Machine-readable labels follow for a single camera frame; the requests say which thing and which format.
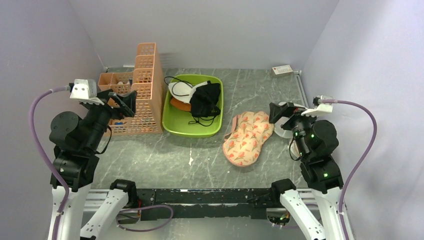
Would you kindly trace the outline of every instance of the brown object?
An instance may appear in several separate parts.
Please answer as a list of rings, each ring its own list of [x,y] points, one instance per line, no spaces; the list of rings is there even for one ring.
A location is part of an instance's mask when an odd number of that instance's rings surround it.
[[[176,107],[177,109],[185,112],[190,112],[192,110],[192,105],[190,103],[182,102],[175,97],[171,98],[171,105]]]
[[[140,43],[135,57],[133,72],[107,72],[100,74],[98,86],[101,91],[112,89],[117,94],[137,91],[135,116],[109,123],[113,135],[160,134],[162,109],[165,100],[165,83],[161,60],[156,43]],[[112,99],[108,104],[118,105]]]

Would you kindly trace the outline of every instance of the green plastic bin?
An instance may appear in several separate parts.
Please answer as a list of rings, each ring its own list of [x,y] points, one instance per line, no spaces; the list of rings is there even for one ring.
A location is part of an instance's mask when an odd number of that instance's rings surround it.
[[[190,112],[182,111],[171,105],[171,93],[168,90],[166,93],[165,104],[163,106],[162,125],[170,133],[188,137],[188,138],[208,138],[215,135],[221,128],[223,123],[223,110],[224,110],[224,89],[223,82],[214,76],[200,75],[200,74],[181,74],[175,76],[183,81],[187,81],[193,85],[197,85],[206,81],[210,81],[213,84],[220,84],[221,94],[218,100],[218,108],[221,109],[221,114],[216,116],[213,120],[212,125],[202,126],[200,124],[190,124],[193,121],[192,114]]]

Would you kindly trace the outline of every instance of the pink oven mitt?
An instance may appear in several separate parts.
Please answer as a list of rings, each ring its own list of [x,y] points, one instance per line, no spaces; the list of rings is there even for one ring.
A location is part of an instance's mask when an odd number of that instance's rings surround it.
[[[256,162],[262,145],[274,132],[269,118],[263,111],[245,111],[233,118],[230,136],[222,145],[230,163],[247,167]]]

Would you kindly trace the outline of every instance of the marble tabletop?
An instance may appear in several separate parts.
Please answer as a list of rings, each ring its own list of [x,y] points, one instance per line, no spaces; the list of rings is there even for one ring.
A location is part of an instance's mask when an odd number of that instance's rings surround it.
[[[270,102],[303,104],[301,88],[293,74],[275,78],[270,70],[203,68],[167,68],[163,72],[164,76],[203,74],[221,79],[221,129],[209,138],[186,138],[166,131],[112,136],[107,151],[99,155],[93,188],[108,189],[116,179],[134,181],[137,188],[269,188],[272,182],[285,178],[299,188],[307,187],[299,162],[289,156],[289,141],[275,133],[262,146],[257,162],[248,167],[231,164],[222,149],[224,135],[230,131],[235,115],[245,111],[269,113]],[[106,141],[104,137],[99,149]]]

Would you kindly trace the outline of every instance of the white wall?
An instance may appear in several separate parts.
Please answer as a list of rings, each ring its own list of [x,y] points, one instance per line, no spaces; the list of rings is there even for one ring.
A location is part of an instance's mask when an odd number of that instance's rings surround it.
[[[0,236],[41,240],[50,223],[52,186],[28,127],[30,104],[75,78],[98,78],[103,66],[66,0],[2,0],[0,23]],[[51,120],[82,109],[65,92],[40,102],[35,126],[50,157]]]
[[[340,0],[303,69],[306,95],[360,103],[377,139],[349,185],[356,239],[424,239],[424,3]],[[344,179],[366,148],[365,113],[336,105],[329,117]]]
[[[304,66],[338,0],[70,0],[105,66],[156,42],[162,66]]]

